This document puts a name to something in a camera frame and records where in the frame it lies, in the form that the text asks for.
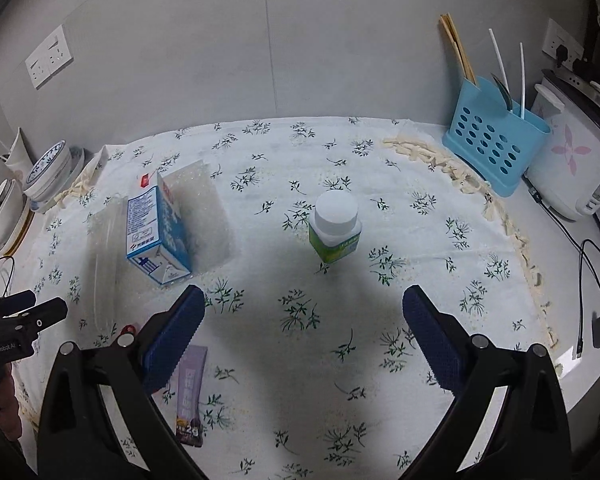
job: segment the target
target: white bottle cap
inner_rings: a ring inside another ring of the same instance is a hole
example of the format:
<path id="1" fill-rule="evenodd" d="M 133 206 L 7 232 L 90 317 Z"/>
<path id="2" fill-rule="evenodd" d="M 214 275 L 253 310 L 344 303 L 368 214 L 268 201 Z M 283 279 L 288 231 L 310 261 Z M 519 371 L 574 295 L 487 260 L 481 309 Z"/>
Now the white bottle cap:
<path id="1" fill-rule="evenodd" d="M 347 191 L 331 189 L 315 201 L 315 225 L 332 236 L 345 235 L 353 230 L 358 220 L 358 202 Z"/>

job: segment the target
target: purple packet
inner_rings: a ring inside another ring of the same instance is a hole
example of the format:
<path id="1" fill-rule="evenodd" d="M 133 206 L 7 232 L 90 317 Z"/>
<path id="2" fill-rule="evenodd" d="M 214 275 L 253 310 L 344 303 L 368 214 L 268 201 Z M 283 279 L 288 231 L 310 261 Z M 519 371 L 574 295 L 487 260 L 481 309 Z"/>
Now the purple packet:
<path id="1" fill-rule="evenodd" d="M 180 359 L 176 439 L 181 444 L 202 447 L 202 423 L 198 413 L 206 346 L 189 345 Z"/>

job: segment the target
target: floral tablecloth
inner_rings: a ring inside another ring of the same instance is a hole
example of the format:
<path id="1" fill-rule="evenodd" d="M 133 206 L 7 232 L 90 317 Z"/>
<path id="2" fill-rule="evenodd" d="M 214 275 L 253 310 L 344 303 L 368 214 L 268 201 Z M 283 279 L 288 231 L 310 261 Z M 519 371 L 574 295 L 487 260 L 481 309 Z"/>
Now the floral tablecloth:
<path id="1" fill-rule="evenodd" d="M 67 319 L 43 332 L 36 354 L 16 366 L 27 416 L 39 416 L 62 342 L 110 344 L 123 326 L 144 323 L 195 283 L 207 301 L 192 340 L 208 347 L 204 445 L 187 450 L 210 478 L 397 478 L 452 401 L 402 318 L 405 288 L 420 284 L 467 332 L 496 345 L 526 350 L 547 341 L 513 238 L 497 215 L 483 215 L 490 197 L 459 192 L 435 160 L 382 143 L 398 135 L 434 144 L 407 120 L 296 118 L 105 146 L 93 189 L 49 211 L 27 261 L 18 262 L 39 302 L 61 296 L 69 306 Z M 229 219 L 235 256 L 156 289 L 159 301 L 93 307 L 84 285 L 90 217 L 125 196 L 138 176 L 199 160 Z M 357 251 L 330 266 L 307 231 L 312 205 L 328 189 L 352 192 L 363 223 Z M 172 427 L 177 382 L 176 370 L 155 395 Z M 129 460 L 141 463 L 125 428 L 114 424 Z M 485 439 L 483 431 L 466 463 Z"/>

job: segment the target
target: electrical outlet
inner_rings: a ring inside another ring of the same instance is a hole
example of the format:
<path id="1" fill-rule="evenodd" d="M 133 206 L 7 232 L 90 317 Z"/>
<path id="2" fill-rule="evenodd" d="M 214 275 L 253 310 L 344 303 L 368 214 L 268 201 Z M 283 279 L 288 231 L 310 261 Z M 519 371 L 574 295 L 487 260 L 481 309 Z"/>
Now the electrical outlet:
<path id="1" fill-rule="evenodd" d="M 60 25 L 27 57 L 27 70 L 33 86 L 40 88 L 43 82 L 73 58 Z"/>
<path id="2" fill-rule="evenodd" d="M 555 51 L 562 44 L 569 51 L 568 58 L 563 62 L 563 65 L 569 70 L 573 70 L 573 61 L 575 59 L 582 59 L 584 48 L 571 34 L 555 23 L 554 20 L 549 18 L 546 34 L 544 35 L 544 43 L 542 44 L 542 51 L 554 59 L 557 59 Z"/>

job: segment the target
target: white rice cooker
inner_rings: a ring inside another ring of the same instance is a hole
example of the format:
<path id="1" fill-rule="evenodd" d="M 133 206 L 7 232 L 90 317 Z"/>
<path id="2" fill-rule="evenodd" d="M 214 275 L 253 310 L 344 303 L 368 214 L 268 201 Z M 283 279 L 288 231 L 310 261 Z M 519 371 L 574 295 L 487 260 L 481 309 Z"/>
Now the white rice cooker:
<path id="1" fill-rule="evenodd" d="M 551 134 L 526 176 L 558 213 L 579 220 L 600 207 L 600 86 L 560 68 L 544 71 L 531 111 Z"/>

